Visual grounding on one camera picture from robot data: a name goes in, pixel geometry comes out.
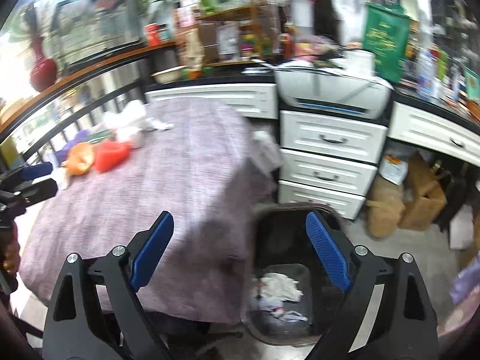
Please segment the person's left hand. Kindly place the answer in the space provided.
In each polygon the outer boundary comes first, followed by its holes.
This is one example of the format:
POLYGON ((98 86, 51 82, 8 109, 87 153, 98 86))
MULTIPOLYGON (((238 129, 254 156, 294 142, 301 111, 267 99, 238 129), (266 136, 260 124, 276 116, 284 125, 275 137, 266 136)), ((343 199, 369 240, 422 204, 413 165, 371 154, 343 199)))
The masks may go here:
POLYGON ((5 248, 4 260, 2 267, 9 274, 16 276, 20 268, 20 243, 18 241, 18 228, 16 223, 12 223, 11 240, 8 246, 5 248))

